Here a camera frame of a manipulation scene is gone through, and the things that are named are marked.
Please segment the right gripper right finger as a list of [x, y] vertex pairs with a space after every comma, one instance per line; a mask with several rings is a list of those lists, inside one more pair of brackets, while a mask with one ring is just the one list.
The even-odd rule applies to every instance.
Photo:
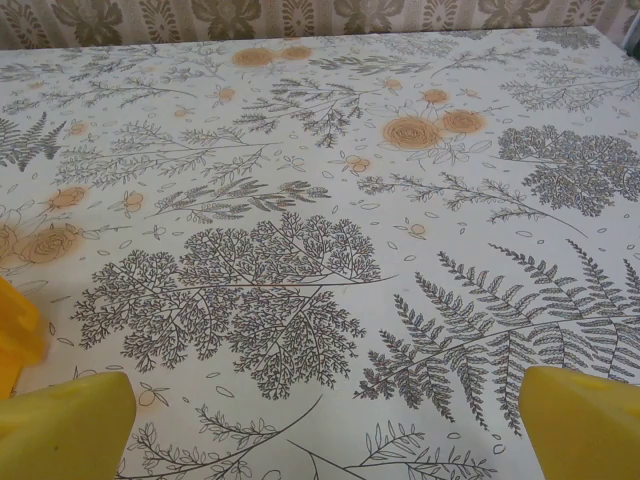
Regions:
[[530, 367], [519, 410], [545, 478], [639, 477], [638, 386]]

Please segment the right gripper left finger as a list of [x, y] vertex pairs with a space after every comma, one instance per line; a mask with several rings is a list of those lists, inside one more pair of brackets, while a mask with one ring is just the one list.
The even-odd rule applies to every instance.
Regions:
[[113, 479], [135, 419], [135, 395], [122, 372], [3, 400], [1, 477]]

